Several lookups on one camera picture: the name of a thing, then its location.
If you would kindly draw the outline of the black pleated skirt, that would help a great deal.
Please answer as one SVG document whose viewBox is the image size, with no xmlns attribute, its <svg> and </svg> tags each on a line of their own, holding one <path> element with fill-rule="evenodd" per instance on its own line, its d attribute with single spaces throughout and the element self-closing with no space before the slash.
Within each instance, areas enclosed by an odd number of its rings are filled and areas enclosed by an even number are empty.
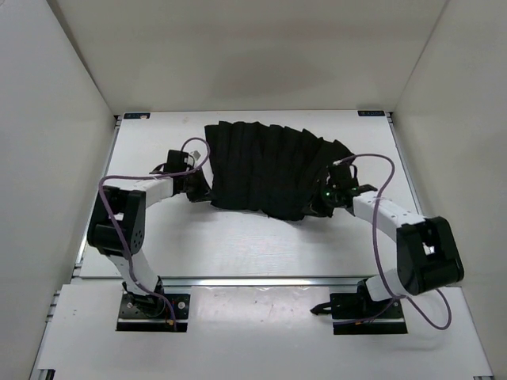
<svg viewBox="0 0 507 380">
<path fill-rule="evenodd" d="M 299 221 L 331 217 L 321 198 L 329 164 L 351 156 L 343 143 L 310 131 L 254 122 L 220 121 L 205 126 L 213 173 L 213 207 L 260 211 L 271 218 Z"/>
</svg>

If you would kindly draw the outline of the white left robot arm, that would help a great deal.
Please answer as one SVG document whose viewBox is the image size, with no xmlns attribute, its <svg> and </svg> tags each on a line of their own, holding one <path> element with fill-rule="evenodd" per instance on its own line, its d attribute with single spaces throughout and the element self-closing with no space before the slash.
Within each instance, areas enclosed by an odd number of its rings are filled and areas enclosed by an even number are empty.
<svg viewBox="0 0 507 380">
<path fill-rule="evenodd" d="M 166 304 L 162 281 L 143 253 L 147 209 L 180 194 L 191 202 L 211 199 L 203 164 L 196 151 L 170 150 L 166 162 L 147 176 L 111 175 L 99 181 L 88 244 L 116 266 L 125 291 L 138 296 L 146 314 L 159 314 Z"/>
</svg>

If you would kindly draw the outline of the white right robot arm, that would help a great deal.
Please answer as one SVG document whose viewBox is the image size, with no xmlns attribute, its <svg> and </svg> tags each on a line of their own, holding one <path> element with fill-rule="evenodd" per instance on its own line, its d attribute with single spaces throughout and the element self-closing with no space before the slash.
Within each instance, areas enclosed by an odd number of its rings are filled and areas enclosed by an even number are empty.
<svg viewBox="0 0 507 380">
<path fill-rule="evenodd" d="M 359 284 L 355 307 L 365 317 L 375 316 L 385 300 L 415 296 L 463 280 L 464 267 L 450 223 L 408 211 L 370 184 L 360 185 L 354 165 L 328 166 L 318 181 L 318 205 L 342 208 L 372 225 L 374 253 L 379 252 L 377 233 L 396 245 L 396 266 Z"/>
</svg>

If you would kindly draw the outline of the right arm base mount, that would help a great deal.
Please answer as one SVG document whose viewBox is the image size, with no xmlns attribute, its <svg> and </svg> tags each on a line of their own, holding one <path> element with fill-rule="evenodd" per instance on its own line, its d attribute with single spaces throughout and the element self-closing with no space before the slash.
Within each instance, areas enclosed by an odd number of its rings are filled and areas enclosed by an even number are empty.
<svg viewBox="0 0 507 380">
<path fill-rule="evenodd" d="M 330 300 L 310 309 L 330 315 L 335 336 L 404 335 L 408 333 L 400 301 L 371 301 L 358 293 L 332 293 Z"/>
</svg>

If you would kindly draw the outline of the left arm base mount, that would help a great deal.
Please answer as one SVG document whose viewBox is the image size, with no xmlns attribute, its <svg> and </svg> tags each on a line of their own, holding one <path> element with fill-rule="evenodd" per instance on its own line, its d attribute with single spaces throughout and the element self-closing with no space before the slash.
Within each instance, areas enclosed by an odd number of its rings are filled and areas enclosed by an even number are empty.
<svg viewBox="0 0 507 380">
<path fill-rule="evenodd" d="M 148 305 L 127 293 L 122 294 L 116 330 L 119 332 L 186 333 L 188 328 L 190 294 L 166 293 L 175 314 L 163 301 Z"/>
</svg>

